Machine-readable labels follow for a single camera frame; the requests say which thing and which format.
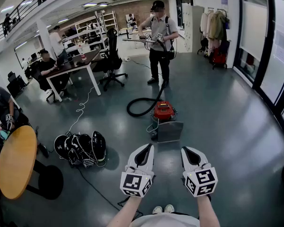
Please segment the black window frame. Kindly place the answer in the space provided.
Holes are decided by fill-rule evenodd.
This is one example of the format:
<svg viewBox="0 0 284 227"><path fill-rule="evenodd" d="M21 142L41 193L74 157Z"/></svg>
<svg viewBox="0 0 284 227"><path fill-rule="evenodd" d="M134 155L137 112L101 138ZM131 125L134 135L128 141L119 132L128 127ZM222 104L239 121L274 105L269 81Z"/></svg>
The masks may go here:
<svg viewBox="0 0 284 227"><path fill-rule="evenodd" d="M234 68L284 133L284 0L239 0Z"/></svg>

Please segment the round wooden table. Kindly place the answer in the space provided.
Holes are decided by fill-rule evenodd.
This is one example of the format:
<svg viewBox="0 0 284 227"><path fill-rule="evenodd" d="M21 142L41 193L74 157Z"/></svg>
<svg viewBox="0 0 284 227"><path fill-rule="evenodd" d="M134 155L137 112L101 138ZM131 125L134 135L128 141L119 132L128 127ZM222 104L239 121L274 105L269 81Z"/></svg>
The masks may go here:
<svg viewBox="0 0 284 227"><path fill-rule="evenodd" d="M0 190L11 200L19 198L31 178L37 152L34 129L25 125L9 135L0 152Z"/></svg>

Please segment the metal vacuum wand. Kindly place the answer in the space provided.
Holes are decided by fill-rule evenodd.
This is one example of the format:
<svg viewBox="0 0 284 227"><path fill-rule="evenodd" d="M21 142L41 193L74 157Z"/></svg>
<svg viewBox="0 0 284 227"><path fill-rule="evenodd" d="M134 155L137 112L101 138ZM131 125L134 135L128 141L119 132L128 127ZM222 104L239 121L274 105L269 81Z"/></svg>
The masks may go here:
<svg viewBox="0 0 284 227"><path fill-rule="evenodd" d="M127 42L142 42L141 39L122 39L123 41ZM155 43L155 41L152 40L145 40L146 43Z"/></svg>

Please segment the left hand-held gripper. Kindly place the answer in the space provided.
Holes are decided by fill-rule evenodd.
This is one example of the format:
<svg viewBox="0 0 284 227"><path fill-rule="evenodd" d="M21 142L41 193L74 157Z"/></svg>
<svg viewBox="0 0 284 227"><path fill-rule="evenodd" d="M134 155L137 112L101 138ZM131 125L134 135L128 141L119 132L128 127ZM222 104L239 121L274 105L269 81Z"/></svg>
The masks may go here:
<svg viewBox="0 0 284 227"><path fill-rule="evenodd" d="M125 195L144 197L153 184L154 146L145 144L130 154L122 172L120 189Z"/></svg>

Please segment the pile of black helmets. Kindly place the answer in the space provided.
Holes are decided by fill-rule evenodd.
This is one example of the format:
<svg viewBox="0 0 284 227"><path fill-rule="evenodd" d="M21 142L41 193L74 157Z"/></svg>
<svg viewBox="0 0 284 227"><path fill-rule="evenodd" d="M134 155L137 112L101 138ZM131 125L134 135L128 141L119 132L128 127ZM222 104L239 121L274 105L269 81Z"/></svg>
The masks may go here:
<svg viewBox="0 0 284 227"><path fill-rule="evenodd" d="M60 159L68 161L71 167L106 165L106 140L98 131L94 131L90 136L71 133L59 135L54 140L53 148Z"/></svg>

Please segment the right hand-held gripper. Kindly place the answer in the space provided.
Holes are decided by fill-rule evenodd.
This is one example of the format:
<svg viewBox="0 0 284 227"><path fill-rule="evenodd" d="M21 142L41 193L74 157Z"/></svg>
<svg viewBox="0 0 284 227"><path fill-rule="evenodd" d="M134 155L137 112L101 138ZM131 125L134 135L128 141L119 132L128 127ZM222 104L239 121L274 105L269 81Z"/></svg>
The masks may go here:
<svg viewBox="0 0 284 227"><path fill-rule="evenodd" d="M205 154L192 147L182 147L182 166L184 168L184 186L194 197L208 195L214 192L218 183L214 167L210 167Z"/></svg>

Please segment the person's white shirt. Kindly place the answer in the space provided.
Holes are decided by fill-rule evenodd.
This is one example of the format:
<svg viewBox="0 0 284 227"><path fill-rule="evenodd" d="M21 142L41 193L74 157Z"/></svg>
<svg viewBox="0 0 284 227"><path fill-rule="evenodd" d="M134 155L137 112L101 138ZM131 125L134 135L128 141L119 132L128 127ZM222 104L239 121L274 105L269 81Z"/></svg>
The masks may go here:
<svg viewBox="0 0 284 227"><path fill-rule="evenodd" d="M159 213L139 217L129 227L200 227L200 221L189 215Z"/></svg>

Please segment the red vacuum cleaner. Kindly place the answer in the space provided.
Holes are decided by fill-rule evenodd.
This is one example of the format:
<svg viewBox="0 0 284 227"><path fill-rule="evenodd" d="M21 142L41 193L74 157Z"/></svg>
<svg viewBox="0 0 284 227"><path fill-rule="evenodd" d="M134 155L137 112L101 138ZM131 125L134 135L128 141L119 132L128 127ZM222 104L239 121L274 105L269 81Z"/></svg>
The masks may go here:
<svg viewBox="0 0 284 227"><path fill-rule="evenodd" d="M150 112L151 125L146 131L150 134L151 139L158 138L159 124L169 121L175 121L178 112L168 101L158 101Z"/></svg>

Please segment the white lockers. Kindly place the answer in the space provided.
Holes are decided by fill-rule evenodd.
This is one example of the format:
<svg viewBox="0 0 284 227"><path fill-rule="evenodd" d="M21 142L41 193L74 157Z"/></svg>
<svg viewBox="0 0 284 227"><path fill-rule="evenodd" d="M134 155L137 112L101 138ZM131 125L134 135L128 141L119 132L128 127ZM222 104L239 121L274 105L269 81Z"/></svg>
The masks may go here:
<svg viewBox="0 0 284 227"><path fill-rule="evenodd" d="M197 53L201 48L200 24L204 7L182 4L184 22L184 40L187 52Z"/></svg>

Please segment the person's left forearm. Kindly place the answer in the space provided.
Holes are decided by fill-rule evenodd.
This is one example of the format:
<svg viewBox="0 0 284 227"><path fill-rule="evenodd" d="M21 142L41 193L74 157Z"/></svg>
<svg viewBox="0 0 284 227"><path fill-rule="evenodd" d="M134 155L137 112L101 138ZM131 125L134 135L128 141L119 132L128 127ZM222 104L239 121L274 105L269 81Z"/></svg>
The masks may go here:
<svg viewBox="0 0 284 227"><path fill-rule="evenodd" d="M142 198L131 196L106 227L129 227L141 201Z"/></svg>

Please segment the black office chair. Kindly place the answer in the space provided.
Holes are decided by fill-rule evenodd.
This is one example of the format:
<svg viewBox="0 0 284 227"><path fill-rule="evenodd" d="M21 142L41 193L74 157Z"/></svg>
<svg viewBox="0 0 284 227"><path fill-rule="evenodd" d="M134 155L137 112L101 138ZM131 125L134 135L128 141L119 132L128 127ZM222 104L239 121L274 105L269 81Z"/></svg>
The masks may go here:
<svg viewBox="0 0 284 227"><path fill-rule="evenodd" d="M114 71L121 68L122 65L122 59L118 54L117 49L117 36L118 32L115 28L111 28L106 33L108 38L108 51L105 51L105 57L99 61L100 68L105 74L105 77L102 78L99 83L102 85L103 82L105 82L105 85L103 86L103 90L107 91L107 87L110 82L114 81L121 85L121 87L124 87L124 83L118 80L118 77L125 76L125 78L128 78L128 74L121 73L121 74L115 74Z"/></svg>

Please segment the coat rack with clothes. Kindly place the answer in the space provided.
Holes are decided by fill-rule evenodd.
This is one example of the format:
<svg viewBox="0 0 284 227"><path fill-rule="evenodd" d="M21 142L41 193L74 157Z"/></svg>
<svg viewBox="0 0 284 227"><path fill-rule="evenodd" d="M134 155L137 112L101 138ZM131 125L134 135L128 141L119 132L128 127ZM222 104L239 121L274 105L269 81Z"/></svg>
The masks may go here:
<svg viewBox="0 0 284 227"><path fill-rule="evenodd" d="M228 25L227 11L224 9L208 7L207 11L202 14L200 24L201 48L197 53L202 53L210 64L212 64L211 60L215 48L218 48L221 53L226 53L227 59L230 46L230 40L227 38Z"/></svg>

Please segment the person's right forearm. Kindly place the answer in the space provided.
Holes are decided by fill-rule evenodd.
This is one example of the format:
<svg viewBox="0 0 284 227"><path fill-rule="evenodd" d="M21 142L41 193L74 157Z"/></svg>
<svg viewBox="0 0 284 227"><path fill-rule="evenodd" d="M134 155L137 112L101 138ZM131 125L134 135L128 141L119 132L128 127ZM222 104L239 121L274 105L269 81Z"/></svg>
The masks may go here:
<svg viewBox="0 0 284 227"><path fill-rule="evenodd" d="M197 197L200 227L221 227L208 196Z"/></svg>

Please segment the white shelving unit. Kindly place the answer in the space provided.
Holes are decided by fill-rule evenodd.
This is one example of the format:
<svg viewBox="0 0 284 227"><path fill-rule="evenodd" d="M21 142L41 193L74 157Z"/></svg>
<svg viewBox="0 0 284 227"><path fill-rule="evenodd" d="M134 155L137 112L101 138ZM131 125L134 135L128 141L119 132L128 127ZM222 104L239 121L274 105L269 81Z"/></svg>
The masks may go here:
<svg viewBox="0 0 284 227"><path fill-rule="evenodd" d="M104 10L99 13L95 11L95 17L97 20L97 25L102 34L105 34L111 28L114 28L117 32L119 31L115 11L108 13L106 13Z"/></svg>

